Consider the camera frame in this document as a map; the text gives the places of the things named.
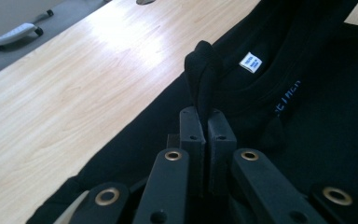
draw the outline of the metal grommet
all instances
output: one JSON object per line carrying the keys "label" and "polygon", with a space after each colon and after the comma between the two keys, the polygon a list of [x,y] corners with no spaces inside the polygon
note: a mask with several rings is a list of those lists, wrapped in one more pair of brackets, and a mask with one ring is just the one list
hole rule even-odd
{"label": "metal grommet", "polygon": [[258,155],[253,151],[244,151],[241,153],[241,156],[247,161],[257,161]]}
{"label": "metal grommet", "polygon": [[169,151],[165,153],[165,159],[169,161],[179,161],[182,158],[182,153],[178,151]]}
{"label": "metal grommet", "polygon": [[344,205],[344,206],[348,206],[353,203],[351,195],[349,195],[347,192],[345,192],[342,189],[326,187],[323,190],[323,194],[324,194],[324,197],[326,197],[326,199],[328,199],[332,203],[336,203],[336,204]]}
{"label": "metal grommet", "polygon": [[[105,200],[103,199],[103,195],[105,193],[113,193],[113,197],[111,199]],[[119,196],[120,196],[120,192],[118,191],[118,189],[115,188],[104,189],[103,191],[97,194],[97,196],[95,197],[95,202],[100,206],[107,206],[117,201]]]}

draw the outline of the dark floor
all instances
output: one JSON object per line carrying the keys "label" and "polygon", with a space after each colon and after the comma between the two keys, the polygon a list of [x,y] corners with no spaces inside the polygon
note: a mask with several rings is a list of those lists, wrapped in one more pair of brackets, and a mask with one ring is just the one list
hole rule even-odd
{"label": "dark floor", "polygon": [[41,27],[44,34],[37,36],[32,33],[0,50],[0,71],[105,4],[104,0],[65,0],[52,8],[52,17],[47,13],[36,14],[27,22]]}

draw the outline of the black fabric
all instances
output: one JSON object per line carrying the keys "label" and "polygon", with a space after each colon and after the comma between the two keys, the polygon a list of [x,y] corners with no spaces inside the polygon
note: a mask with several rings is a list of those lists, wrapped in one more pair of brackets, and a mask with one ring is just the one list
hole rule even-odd
{"label": "black fabric", "polygon": [[[358,26],[341,25],[355,3],[261,1],[214,44],[200,42],[185,72],[28,223],[52,223],[86,189],[108,181],[130,187],[148,176],[192,103],[201,120],[212,107],[222,110],[239,147],[263,150],[301,192],[333,181],[358,195]],[[263,61],[254,74],[238,66],[249,51]],[[199,213],[198,223],[203,215],[205,223],[228,223],[225,203],[220,210],[220,218]]]}

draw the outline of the wooden table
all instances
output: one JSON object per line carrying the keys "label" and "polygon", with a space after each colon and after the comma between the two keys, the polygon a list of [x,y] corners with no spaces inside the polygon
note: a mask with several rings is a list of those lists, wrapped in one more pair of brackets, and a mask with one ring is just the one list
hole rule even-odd
{"label": "wooden table", "polygon": [[[0,72],[0,223],[23,223],[257,0],[114,0]],[[358,9],[349,18],[358,24]]]}

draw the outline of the white label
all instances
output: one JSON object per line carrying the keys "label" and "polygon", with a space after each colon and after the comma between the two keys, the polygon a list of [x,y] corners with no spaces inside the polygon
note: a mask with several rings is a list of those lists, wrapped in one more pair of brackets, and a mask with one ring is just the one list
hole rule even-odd
{"label": "white label", "polygon": [[259,58],[249,52],[240,62],[240,66],[246,68],[251,73],[255,73],[255,71],[257,71],[257,69],[260,67],[261,63],[262,62]]}

